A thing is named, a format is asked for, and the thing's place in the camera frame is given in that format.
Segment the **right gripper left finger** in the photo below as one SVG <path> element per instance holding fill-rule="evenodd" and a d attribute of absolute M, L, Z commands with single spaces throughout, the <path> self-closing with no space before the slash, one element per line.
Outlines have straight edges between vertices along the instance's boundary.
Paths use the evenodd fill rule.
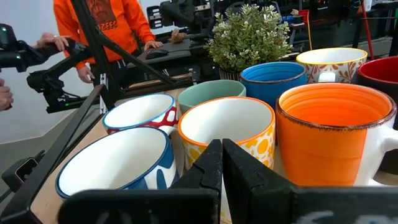
<path fill-rule="evenodd" d="M 59 223 L 220 222 L 223 147 L 213 140 L 167 190 L 86 190 L 66 200 Z"/>

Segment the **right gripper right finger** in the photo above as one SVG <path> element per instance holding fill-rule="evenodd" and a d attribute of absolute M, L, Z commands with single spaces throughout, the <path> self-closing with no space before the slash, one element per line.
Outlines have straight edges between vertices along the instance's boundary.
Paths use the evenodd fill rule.
<path fill-rule="evenodd" d="M 223 139 L 233 223 L 397 223 L 395 187 L 299 187 Z"/>

